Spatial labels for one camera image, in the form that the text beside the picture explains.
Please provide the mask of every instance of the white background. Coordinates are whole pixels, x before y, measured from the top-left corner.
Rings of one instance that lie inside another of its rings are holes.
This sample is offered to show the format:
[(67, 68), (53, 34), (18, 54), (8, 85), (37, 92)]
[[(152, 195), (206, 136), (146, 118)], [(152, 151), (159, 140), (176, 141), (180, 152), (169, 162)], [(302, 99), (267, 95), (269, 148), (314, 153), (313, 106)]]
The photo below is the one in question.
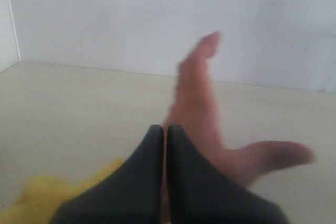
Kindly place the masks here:
[(13, 31), (8, 0), (0, 0), (0, 72), (18, 62)]
[(336, 0), (11, 0), (23, 61), (174, 75), (219, 29), (215, 80), (336, 91)]

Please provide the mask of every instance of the floor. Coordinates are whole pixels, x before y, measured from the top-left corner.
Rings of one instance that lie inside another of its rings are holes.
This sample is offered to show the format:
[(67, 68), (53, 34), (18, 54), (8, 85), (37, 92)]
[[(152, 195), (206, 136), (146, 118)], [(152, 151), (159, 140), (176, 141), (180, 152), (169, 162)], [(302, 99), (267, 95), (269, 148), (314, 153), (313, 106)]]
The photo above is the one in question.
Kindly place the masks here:
[[(50, 174), (74, 183), (127, 156), (161, 123), (174, 78), (19, 63), (0, 73), (0, 205)], [(317, 162), (266, 176), (252, 190), (292, 223), (336, 219), (336, 94), (215, 82), (229, 147), (257, 140), (310, 145)]]

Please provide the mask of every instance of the hand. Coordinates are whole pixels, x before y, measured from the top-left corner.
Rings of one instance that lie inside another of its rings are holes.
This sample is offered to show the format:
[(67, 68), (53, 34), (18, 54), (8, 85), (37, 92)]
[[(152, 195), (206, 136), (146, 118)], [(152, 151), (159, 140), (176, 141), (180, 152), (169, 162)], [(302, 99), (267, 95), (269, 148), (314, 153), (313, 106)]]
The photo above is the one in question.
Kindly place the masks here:
[(225, 147), (207, 67), (207, 60), (215, 55), (220, 39), (218, 32), (204, 37), (180, 64), (175, 102), (162, 127), (181, 125), (196, 148), (242, 186), (249, 186), (273, 170), (311, 162), (312, 151), (294, 142), (257, 142), (237, 150)]

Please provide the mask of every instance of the yellow fabric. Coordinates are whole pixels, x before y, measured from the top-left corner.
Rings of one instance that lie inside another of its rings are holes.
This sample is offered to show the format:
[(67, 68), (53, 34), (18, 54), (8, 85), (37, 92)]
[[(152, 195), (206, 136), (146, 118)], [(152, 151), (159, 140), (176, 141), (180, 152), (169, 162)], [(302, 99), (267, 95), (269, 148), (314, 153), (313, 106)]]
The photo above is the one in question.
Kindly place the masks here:
[(123, 160), (118, 158), (99, 173), (84, 182), (70, 186), (50, 176), (37, 176), (24, 187), (19, 198), (7, 210), (0, 213), (0, 224), (48, 224), (58, 207), (100, 183)]

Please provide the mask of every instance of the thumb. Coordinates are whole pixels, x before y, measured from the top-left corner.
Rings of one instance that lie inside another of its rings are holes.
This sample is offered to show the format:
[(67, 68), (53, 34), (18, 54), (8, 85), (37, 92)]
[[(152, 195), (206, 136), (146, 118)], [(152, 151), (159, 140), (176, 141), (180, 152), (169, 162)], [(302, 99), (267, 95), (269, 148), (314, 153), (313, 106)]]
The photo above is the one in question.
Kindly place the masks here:
[(265, 141), (235, 150), (232, 156), (241, 184), (250, 185), (260, 176), (274, 170), (311, 163), (312, 150), (295, 142)]

